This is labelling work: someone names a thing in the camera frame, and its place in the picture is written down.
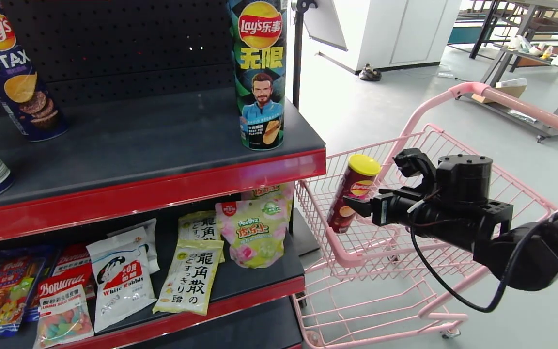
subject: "cart wheel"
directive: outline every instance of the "cart wheel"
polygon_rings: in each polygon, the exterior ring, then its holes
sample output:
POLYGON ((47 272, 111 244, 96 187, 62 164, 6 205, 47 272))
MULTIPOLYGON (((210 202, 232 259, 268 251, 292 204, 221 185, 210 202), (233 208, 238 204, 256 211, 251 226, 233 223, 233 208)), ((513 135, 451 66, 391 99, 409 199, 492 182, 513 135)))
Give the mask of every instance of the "cart wheel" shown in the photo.
POLYGON ((320 335, 316 331, 307 331, 305 332, 305 336, 307 336, 307 340, 314 346, 314 347, 321 347, 320 344, 320 335))
POLYGON ((446 331, 441 331, 440 335, 444 338, 444 339, 451 339, 451 338, 456 338, 457 336, 461 335, 462 333, 460 332, 459 329, 456 329, 456 331, 452 331, 452 330, 446 330, 446 331))
MULTIPOLYGON (((304 297, 306 294, 305 292, 299 292, 297 294, 295 294, 296 298, 301 298, 304 297)), ((307 307, 307 299, 303 298, 301 300, 298 301, 298 306, 301 307, 301 309, 306 308, 307 307)))

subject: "pegboard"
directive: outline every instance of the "pegboard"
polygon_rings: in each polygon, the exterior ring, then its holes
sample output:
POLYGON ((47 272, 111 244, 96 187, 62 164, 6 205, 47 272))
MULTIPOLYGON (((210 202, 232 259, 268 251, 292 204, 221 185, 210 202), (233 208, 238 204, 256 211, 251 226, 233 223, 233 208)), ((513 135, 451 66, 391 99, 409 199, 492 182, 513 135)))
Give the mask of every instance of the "pegboard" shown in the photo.
POLYGON ((2 2, 62 106, 233 86, 225 0, 2 2))

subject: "candy bag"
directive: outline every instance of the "candy bag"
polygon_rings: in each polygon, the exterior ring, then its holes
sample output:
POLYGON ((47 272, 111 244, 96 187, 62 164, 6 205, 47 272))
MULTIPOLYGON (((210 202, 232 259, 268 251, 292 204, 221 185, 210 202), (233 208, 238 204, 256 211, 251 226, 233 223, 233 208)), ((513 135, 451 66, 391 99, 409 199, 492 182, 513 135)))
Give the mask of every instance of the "candy bag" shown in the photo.
POLYGON ((156 218, 148 219, 147 221, 135 224, 132 227, 111 232, 107 234, 107 237, 114 237, 116 235, 122 234, 124 232, 130 232, 130 230, 137 229, 140 227, 146 230, 146 234, 147 234, 146 245, 148 245, 148 263, 149 263, 148 270, 150 274, 154 274, 155 272, 161 270, 161 268, 159 267, 159 263, 157 261, 158 254, 156 252, 156 242, 155 242, 156 218))
MULTIPOLYGON (((217 228, 217 214, 214 211, 200 211, 180 217, 178 219, 178 241, 180 240, 221 240, 221 233, 217 228)), ((219 263, 224 261, 225 256, 221 251, 219 263)))
POLYGON ((193 312, 206 316, 223 241, 178 240, 169 274, 152 312, 193 312))
POLYGON ((241 199, 284 199, 286 210, 288 210, 288 221, 292 218, 292 205, 294 203, 294 182, 283 183, 276 186, 267 186, 254 190, 247 190, 241 193, 241 199))
POLYGON ((86 264, 40 283, 40 319, 33 349, 44 349, 93 336, 83 289, 91 277, 92 270, 86 264))
MULTIPOLYGON (((41 281, 46 280, 53 272, 53 266, 58 254, 58 249, 53 246, 42 246, 44 249, 44 254, 46 257, 44 268, 40 272, 40 276, 37 279, 37 283, 40 284, 41 281)), ((25 309, 25 315, 23 315, 24 322, 35 322, 40 318, 40 298, 37 292, 34 292, 31 297, 31 301, 28 303, 27 309, 25 309)))
MULTIPOLYGON (((60 254, 53 268, 52 276, 58 276, 63 274, 66 270, 85 265, 87 269, 92 270, 91 259, 89 258, 89 253, 85 247, 84 243, 79 243, 77 245, 70 245, 64 248, 64 251, 60 254)), ((85 285, 83 285, 84 291, 86 292, 86 298, 90 300, 96 296, 95 287, 93 279, 90 276, 87 278, 85 285)))
POLYGON ((0 251, 0 336, 13 336, 45 263, 43 247, 0 251))
POLYGON ((266 268, 283 256, 288 211, 283 199, 218 203, 217 224, 241 267, 266 268))
POLYGON ((94 329, 100 332, 156 301, 148 271, 146 230, 136 228, 87 246, 98 292, 94 329))

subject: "yellow lid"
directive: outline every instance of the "yellow lid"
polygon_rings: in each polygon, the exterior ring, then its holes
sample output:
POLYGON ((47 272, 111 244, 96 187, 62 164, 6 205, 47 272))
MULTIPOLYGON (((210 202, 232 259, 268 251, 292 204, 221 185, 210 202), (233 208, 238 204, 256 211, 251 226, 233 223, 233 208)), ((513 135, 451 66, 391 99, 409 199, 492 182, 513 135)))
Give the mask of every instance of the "yellow lid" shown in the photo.
POLYGON ((380 164, 363 154, 350 155, 348 158, 348 166, 363 176, 374 177, 380 173, 380 164))

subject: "green chip can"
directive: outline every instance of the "green chip can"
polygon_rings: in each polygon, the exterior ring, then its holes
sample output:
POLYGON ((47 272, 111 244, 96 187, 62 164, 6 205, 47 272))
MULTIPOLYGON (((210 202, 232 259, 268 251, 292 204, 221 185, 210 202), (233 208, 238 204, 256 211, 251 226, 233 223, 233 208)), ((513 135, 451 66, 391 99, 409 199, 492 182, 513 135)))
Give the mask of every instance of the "green chip can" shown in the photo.
POLYGON ((283 143, 287 0, 228 0, 242 144, 283 143))

